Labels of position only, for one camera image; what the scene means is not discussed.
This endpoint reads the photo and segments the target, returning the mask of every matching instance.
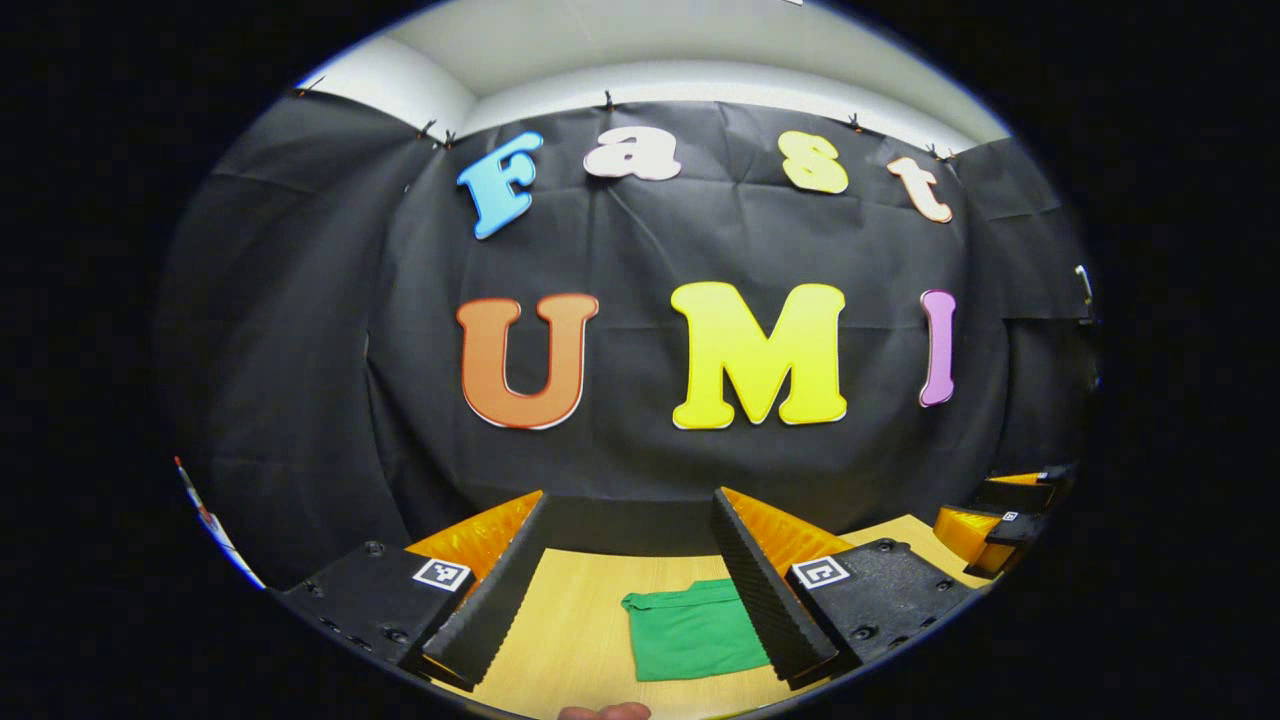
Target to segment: foam letter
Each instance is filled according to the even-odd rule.
[[[849,176],[836,161],[840,152],[826,137],[787,131],[778,136],[778,150],[787,156],[782,172],[796,187],[831,193],[849,187]]]
[[[538,304],[538,316],[550,323],[547,386],[521,395],[507,386],[507,328],[520,318],[520,304],[488,299],[458,307],[462,395],[471,410],[502,428],[541,430],[563,423],[582,398],[586,322],[599,309],[590,295],[552,295]]]
[[[778,407],[783,423],[833,423],[845,416],[836,324],[845,295],[838,290],[797,286],[768,338],[728,283],[677,287],[671,306],[689,320],[689,391],[672,413],[677,428],[717,429],[733,421],[733,407],[724,402],[726,370],[755,424],[769,414],[787,373],[791,395]]]
[[[951,318],[956,299],[941,290],[920,295],[920,307],[929,319],[929,374],[920,388],[920,407],[951,400],[956,384],[951,380]]]
[[[602,178],[634,174],[641,179],[669,179],[680,173],[676,136],[649,127],[613,128],[596,140],[600,147],[582,158],[582,168]]]
[[[543,136],[526,132],[476,160],[458,176],[458,184],[465,184],[471,191],[471,200],[480,215],[475,227],[476,240],[498,232],[532,205],[532,196],[527,192],[517,195],[511,190],[511,183],[518,182],[521,187],[529,187],[534,182],[536,169],[527,151],[541,145]],[[511,161],[503,168],[502,161],[508,156]]]
[[[938,202],[933,197],[933,188],[931,184],[937,184],[938,179],[933,177],[933,173],[928,170],[922,170],[915,160],[910,158],[899,158],[888,165],[888,172],[902,178],[902,184],[906,186],[906,195],[911,199],[915,209],[920,211],[922,215],[933,220],[934,223],[950,223],[951,222],[951,208],[942,202]]]

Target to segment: white ceiling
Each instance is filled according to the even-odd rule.
[[[586,68],[721,60],[867,88],[978,142],[1009,136],[941,73],[812,0],[452,0],[389,36],[479,99]]]

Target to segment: clip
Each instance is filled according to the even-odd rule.
[[[1089,325],[1098,322],[1097,314],[1093,311],[1093,286],[1089,284],[1089,272],[1084,269],[1084,265],[1076,265],[1075,274],[1084,281],[1084,307],[1089,311],[1088,319],[1080,320],[1080,324]]]
[[[320,85],[320,81],[324,79],[324,78],[325,78],[325,76],[320,76],[315,82],[312,82],[311,85],[307,86],[307,90],[311,90],[312,87]],[[307,90],[294,90],[293,91],[293,96],[294,97],[302,97],[303,95],[307,94]]]

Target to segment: wooden table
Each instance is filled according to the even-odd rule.
[[[961,583],[972,588],[988,583],[965,575],[965,562],[910,515],[841,537],[855,546],[879,538],[906,542]],[[695,580],[721,578],[728,578],[728,570],[718,555],[627,557],[547,550],[484,682],[470,693],[436,685],[539,720],[554,720],[570,705],[594,710],[627,701],[649,706],[652,720],[698,720],[745,712],[819,687],[792,692],[769,665],[696,680],[636,682],[622,597],[684,591]]]

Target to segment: fingertip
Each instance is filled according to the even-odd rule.
[[[653,712],[639,702],[622,702],[600,710],[600,720],[649,720]]]
[[[600,720],[600,715],[586,707],[570,706],[562,707],[556,720]]]

